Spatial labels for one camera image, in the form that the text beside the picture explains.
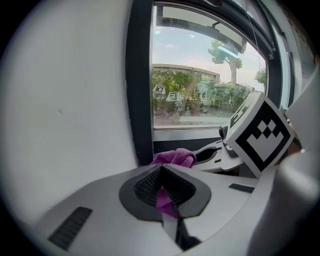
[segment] black window frame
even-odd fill
[[[260,25],[253,18],[249,19],[247,12],[231,0],[224,0],[221,7],[214,7],[204,0],[133,0],[126,40],[125,76],[132,138],[138,163],[141,166],[151,163],[154,156],[151,31],[154,5],[157,3],[180,4],[211,13],[236,28],[249,41],[256,42],[258,49],[256,43],[252,46],[266,57],[267,62],[265,92],[278,108],[282,93],[283,76],[279,46],[269,17],[259,0],[255,5],[268,26],[271,40]],[[176,148],[175,145],[178,143],[171,143],[172,149]]]

